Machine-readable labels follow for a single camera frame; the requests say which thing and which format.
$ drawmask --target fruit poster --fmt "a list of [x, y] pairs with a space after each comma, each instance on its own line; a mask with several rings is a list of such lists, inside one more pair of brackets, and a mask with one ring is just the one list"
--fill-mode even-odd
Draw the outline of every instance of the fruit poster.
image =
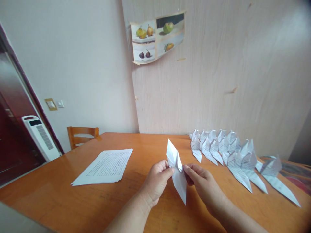
[[159, 17], [144, 23], [131, 23], [135, 64], [151, 63], [184, 40], [185, 12]]

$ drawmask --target green apple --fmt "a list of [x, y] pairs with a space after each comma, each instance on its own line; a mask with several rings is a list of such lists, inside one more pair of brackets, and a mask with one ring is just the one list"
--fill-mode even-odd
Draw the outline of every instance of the green apple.
[[166, 23], [164, 26], [163, 26], [163, 32], [165, 34], [169, 34], [172, 30], [173, 30], [173, 27], [174, 27], [174, 24], [173, 23]]

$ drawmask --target floor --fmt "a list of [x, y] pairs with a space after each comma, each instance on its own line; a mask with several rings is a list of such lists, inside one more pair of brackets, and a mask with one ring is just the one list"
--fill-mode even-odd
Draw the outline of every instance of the floor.
[[[14, 182], [20, 177], [27, 175], [28, 173], [38, 169], [39, 167], [11, 180], [10, 182], [0, 186], [0, 189], [9, 183]], [[6, 206], [0, 202], [0, 232], [1, 233], [50, 233], [52, 230], [40, 225], [39, 223], [25, 217], [16, 210]]]

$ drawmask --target wrist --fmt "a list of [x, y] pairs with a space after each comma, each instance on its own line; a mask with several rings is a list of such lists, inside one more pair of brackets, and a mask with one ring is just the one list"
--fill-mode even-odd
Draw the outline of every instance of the wrist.
[[137, 193], [137, 196], [143, 202], [143, 204], [146, 206], [146, 208], [150, 211], [151, 208], [153, 207], [153, 201], [152, 201], [150, 195], [147, 192], [145, 192], [144, 190], [140, 190]]
[[218, 221], [226, 221], [229, 215], [231, 215], [235, 205], [229, 200], [223, 200], [222, 204], [216, 208], [212, 214]]

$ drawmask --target orange table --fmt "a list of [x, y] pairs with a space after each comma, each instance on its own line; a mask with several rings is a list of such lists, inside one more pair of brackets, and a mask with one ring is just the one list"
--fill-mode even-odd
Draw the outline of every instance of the orange table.
[[[104, 133], [60, 158], [0, 189], [0, 201], [59, 232], [102, 232], [139, 190], [150, 167], [166, 159], [167, 139], [183, 164], [199, 163], [192, 155], [188, 136]], [[133, 148], [121, 181], [72, 187], [103, 150]], [[232, 202], [269, 232], [306, 232], [310, 224], [311, 197], [279, 175], [302, 208], [295, 206], [262, 178], [269, 194], [252, 184], [253, 194], [227, 167], [215, 166], [204, 156], [201, 166], [210, 170]], [[169, 180], [148, 217], [145, 232], [224, 232], [206, 210], [194, 187], [187, 187], [185, 206]]]

